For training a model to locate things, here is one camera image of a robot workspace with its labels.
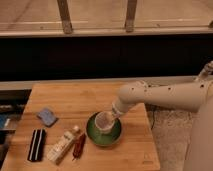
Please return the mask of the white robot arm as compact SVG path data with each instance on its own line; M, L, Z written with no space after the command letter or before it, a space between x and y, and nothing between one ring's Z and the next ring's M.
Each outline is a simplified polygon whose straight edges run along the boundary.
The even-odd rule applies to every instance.
M156 87L144 81L125 84L112 102L110 114L119 118L138 103L196 113L183 171L213 171L213 80Z

